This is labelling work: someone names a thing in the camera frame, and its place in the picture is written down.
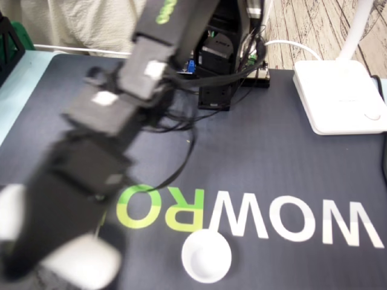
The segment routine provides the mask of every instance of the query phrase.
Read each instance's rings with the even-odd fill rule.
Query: green object
[[[35,50],[34,43],[31,41],[30,36],[28,35],[24,26],[16,21],[11,21],[11,24],[24,48],[26,50]]]

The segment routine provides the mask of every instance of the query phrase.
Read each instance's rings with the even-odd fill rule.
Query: wood grain surface
[[[345,42],[357,0],[273,0],[265,36],[310,47],[324,60],[335,59]],[[387,0],[375,0],[362,40],[353,55],[370,74],[387,78]],[[268,48],[270,68],[292,69],[313,56],[299,48],[276,44]]]

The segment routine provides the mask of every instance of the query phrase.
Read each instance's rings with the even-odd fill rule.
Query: white lamp base
[[[360,62],[303,60],[294,71],[294,84],[316,134],[387,131],[387,107]]]

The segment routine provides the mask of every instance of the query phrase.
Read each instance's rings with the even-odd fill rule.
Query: white bowl
[[[181,250],[187,273],[201,283],[221,280],[231,266],[231,249],[217,231],[199,230],[188,236]]]

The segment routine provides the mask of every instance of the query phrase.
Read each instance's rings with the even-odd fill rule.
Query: white cable
[[[302,48],[303,50],[306,50],[308,51],[309,53],[311,53],[317,60],[322,60],[321,57],[315,53],[311,48],[309,47],[306,47],[305,45],[302,45],[298,42],[294,42],[294,41],[290,41],[290,40],[280,40],[280,39],[277,39],[277,40],[271,40],[271,41],[268,41],[265,43],[265,46],[267,45],[270,45],[270,44],[290,44],[290,45],[294,45],[296,47],[300,47]]]
[[[70,50],[70,51],[86,51],[88,53],[106,53],[106,54],[117,54],[120,56],[130,56],[131,53],[123,53],[119,51],[111,50],[93,50],[89,48],[76,48],[76,47],[59,47],[57,45],[44,45],[44,44],[35,44],[35,48],[51,48],[55,50]]]

